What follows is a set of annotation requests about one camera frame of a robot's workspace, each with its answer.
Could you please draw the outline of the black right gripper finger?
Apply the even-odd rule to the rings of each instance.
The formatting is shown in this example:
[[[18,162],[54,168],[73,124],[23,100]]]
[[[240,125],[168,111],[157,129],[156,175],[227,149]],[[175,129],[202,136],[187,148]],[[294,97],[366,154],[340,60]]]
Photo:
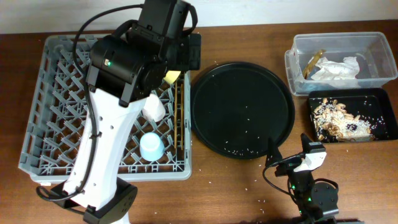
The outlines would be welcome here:
[[[305,133],[300,135],[302,142],[303,153],[317,153],[320,152],[320,142],[313,142]]]
[[[267,156],[266,156],[266,167],[274,167],[279,165],[282,161],[282,155],[277,147],[277,144],[272,138],[268,139],[267,145]]]

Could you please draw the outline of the yellow plastic bowl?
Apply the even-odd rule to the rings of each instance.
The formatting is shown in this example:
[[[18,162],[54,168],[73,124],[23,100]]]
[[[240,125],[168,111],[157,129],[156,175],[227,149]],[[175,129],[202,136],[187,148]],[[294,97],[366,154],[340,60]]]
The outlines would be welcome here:
[[[169,85],[171,85],[176,82],[176,80],[179,78],[180,74],[181,74],[181,71],[169,70],[165,74],[164,81],[167,82]]]

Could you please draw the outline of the wooden chopstick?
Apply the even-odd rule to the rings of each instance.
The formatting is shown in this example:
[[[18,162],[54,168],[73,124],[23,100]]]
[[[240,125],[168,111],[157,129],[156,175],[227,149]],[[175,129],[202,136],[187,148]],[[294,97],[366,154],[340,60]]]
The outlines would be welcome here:
[[[177,136],[178,136],[178,126],[177,126],[177,110],[178,110],[178,83],[174,83],[174,148],[177,150]]]
[[[181,150],[184,150],[184,85],[181,84],[180,85],[180,123],[181,123],[181,127],[180,127],[180,132],[181,132]]]

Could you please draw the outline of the pink plastic cup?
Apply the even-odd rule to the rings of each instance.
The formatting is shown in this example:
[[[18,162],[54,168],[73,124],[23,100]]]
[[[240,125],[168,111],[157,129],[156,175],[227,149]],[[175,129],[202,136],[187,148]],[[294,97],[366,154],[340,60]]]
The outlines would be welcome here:
[[[165,116],[165,108],[159,97],[151,93],[147,98],[142,109],[143,117],[148,121],[161,121]]]

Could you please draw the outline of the light blue plastic cup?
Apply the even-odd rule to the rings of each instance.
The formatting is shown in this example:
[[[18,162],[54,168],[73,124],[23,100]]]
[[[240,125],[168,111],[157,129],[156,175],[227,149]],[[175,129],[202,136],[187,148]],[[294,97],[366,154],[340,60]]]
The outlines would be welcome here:
[[[150,162],[159,160],[165,151],[165,146],[156,133],[145,133],[139,145],[142,158]]]

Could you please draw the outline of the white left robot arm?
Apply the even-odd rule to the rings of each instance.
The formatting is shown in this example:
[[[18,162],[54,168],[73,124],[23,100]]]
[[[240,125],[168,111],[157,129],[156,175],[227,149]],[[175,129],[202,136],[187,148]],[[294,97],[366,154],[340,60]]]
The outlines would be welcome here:
[[[201,35],[185,1],[145,1],[136,20],[122,23],[90,50],[81,70],[88,114],[69,178],[51,190],[37,187],[44,200],[80,214],[87,223],[127,223],[136,186],[118,177],[119,164],[137,117],[159,121],[162,103],[153,94],[163,82],[198,70]]]

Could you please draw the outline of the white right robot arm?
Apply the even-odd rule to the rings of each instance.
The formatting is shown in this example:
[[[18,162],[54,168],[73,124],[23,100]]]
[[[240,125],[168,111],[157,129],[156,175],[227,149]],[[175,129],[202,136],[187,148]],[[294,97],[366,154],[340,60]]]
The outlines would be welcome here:
[[[302,152],[283,158],[272,138],[268,139],[268,150],[263,179],[273,188],[288,195],[298,207],[300,216],[292,223],[361,223],[360,220],[338,220],[337,206],[339,186],[330,179],[314,179],[312,172],[319,168],[326,159],[326,149],[321,142],[312,141],[306,134],[301,134]],[[266,172],[275,168],[275,176],[287,177],[287,190],[273,184]]]

